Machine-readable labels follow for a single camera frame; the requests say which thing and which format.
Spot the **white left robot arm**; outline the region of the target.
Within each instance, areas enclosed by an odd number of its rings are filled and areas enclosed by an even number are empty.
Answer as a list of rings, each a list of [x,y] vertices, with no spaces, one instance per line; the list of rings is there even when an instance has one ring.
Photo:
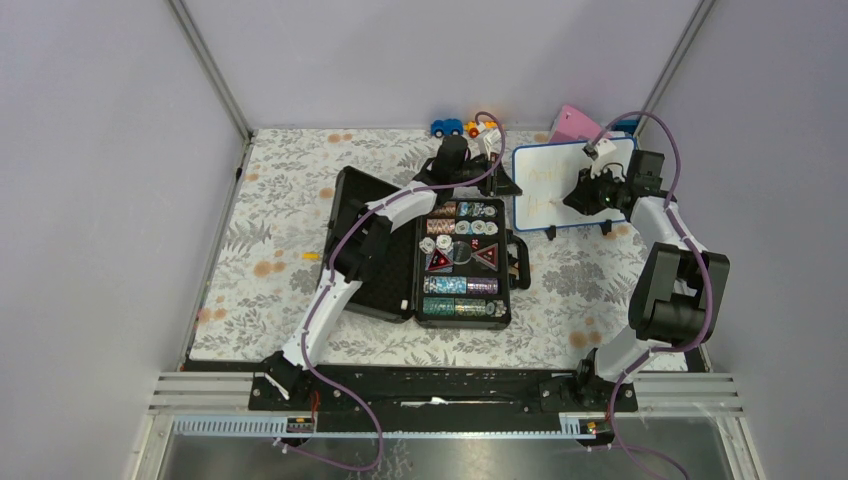
[[[492,157],[490,149],[482,146],[480,153],[486,169],[478,174],[466,171],[470,152],[465,138],[448,136],[436,156],[397,192],[368,203],[351,201],[339,209],[329,255],[322,261],[316,292],[306,314],[259,376],[272,388],[272,398],[282,408],[296,411],[309,401],[311,387],[302,377],[314,370],[314,359],[320,355],[327,329],[335,325],[352,296],[385,262],[391,234],[442,205],[455,189],[473,186],[501,167],[506,134],[501,129],[493,133],[496,156]]]

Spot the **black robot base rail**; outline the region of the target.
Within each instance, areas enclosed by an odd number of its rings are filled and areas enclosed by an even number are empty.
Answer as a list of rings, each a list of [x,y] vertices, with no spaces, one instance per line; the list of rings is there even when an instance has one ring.
[[[301,412],[320,433],[553,433],[569,415],[602,420],[610,400],[634,413],[634,389],[595,391],[573,370],[321,365],[286,386],[273,361],[255,372],[248,408]]]

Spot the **blue framed whiteboard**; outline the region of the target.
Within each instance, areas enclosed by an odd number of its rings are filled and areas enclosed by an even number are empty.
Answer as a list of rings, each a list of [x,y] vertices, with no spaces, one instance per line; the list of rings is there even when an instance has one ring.
[[[580,171],[590,167],[591,160],[583,152],[585,143],[525,145],[513,151],[513,181],[523,190],[521,196],[513,198],[515,229],[541,231],[551,226],[568,228],[625,220],[625,216],[614,209],[581,216],[565,205],[548,203],[550,199],[563,199],[572,192]]]

